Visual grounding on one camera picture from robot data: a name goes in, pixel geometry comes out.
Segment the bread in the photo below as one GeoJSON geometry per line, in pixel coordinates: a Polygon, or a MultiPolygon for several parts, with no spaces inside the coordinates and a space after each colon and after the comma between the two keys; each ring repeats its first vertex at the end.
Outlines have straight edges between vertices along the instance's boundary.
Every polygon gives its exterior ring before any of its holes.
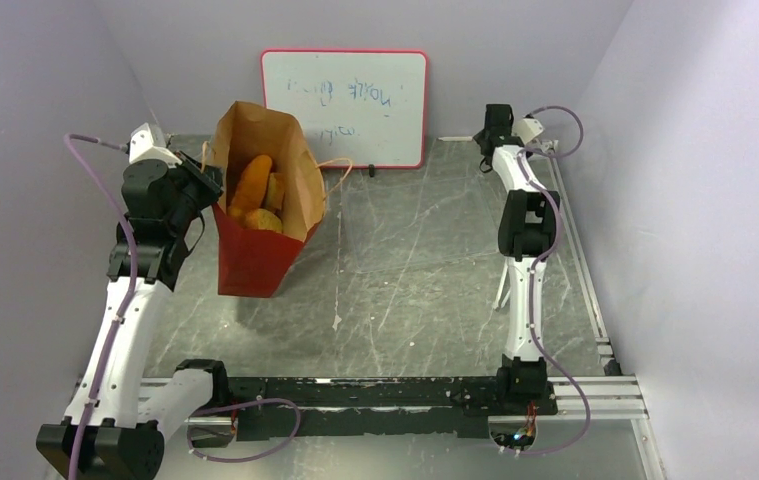
{"type": "Polygon", "coordinates": [[[267,195],[264,197],[264,209],[273,213],[282,210],[285,199],[285,177],[281,173],[271,173],[267,180],[267,195]]]}
{"type": "Polygon", "coordinates": [[[257,208],[247,213],[244,216],[244,224],[253,230],[271,230],[282,233],[282,221],[279,220],[279,217],[263,208],[257,208]]]}
{"type": "Polygon", "coordinates": [[[268,155],[259,155],[249,162],[229,202],[227,211],[230,217],[240,221],[247,212],[261,208],[272,168],[273,159],[268,155]]]}

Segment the whiteboard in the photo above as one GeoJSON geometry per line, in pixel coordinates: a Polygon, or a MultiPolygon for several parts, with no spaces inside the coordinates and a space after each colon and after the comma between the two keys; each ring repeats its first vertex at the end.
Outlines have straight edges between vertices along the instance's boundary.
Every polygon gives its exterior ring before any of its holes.
{"type": "Polygon", "coordinates": [[[348,157],[356,167],[423,163],[426,69],[417,51],[261,54],[267,108],[299,120],[318,162],[348,157]]]}

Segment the handwritten text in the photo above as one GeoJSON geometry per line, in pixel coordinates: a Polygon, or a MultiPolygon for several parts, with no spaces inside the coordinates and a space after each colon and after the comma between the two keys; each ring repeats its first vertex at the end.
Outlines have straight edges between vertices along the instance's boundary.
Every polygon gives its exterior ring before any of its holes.
{"type": "Polygon", "coordinates": [[[373,100],[383,107],[391,106],[391,97],[385,93],[385,90],[376,87],[373,83],[359,81],[359,79],[356,78],[349,84],[349,91],[350,95],[355,100],[373,100]]]}
{"type": "Polygon", "coordinates": [[[334,86],[329,80],[324,80],[319,84],[300,84],[296,80],[288,80],[288,90],[302,93],[313,93],[318,96],[320,106],[325,107],[332,102],[334,86]]]}
{"type": "Polygon", "coordinates": [[[355,128],[334,126],[324,129],[320,132],[320,142],[327,145],[332,145],[336,138],[350,137],[355,135],[355,128]]]}

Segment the red paper bag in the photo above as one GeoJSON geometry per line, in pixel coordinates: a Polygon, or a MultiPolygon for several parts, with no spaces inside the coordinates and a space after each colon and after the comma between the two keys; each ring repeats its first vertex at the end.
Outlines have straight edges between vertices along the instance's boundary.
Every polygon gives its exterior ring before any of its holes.
{"type": "Polygon", "coordinates": [[[292,115],[235,102],[217,123],[213,161],[225,169],[226,189],[214,207],[220,233],[218,293],[271,297],[326,213],[323,177],[292,115]],[[248,230],[226,214],[241,172],[256,156],[273,159],[285,179],[279,216],[283,233],[248,230]]]}

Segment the red whiteboard frame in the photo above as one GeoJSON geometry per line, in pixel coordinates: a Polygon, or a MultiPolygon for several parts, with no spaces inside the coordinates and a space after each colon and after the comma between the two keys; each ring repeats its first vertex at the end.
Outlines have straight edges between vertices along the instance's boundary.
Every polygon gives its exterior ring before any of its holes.
{"type": "MultiPolygon", "coordinates": [[[[387,169],[387,170],[412,170],[417,169],[423,166],[423,164],[426,162],[426,112],[427,112],[427,102],[428,102],[428,88],[429,85],[429,57],[426,55],[426,52],[423,50],[394,50],[394,49],[370,49],[370,48],[268,48],[261,52],[261,55],[258,57],[258,63],[261,68],[261,90],[264,94],[264,106],[267,106],[267,88],[264,84],[264,55],[268,53],[273,52],[286,52],[286,53],[415,53],[423,56],[424,63],[426,65],[426,68],[424,69],[424,77],[423,77],[423,123],[422,123],[422,130],[423,135],[420,139],[420,162],[417,165],[406,165],[406,166],[400,166],[400,165],[388,165],[388,166],[380,166],[380,165],[374,165],[377,169],[387,169]]],[[[346,165],[327,165],[322,168],[347,168],[346,165]]],[[[353,168],[356,169],[367,169],[369,168],[368,165],[358,165],[353,168]]]]}

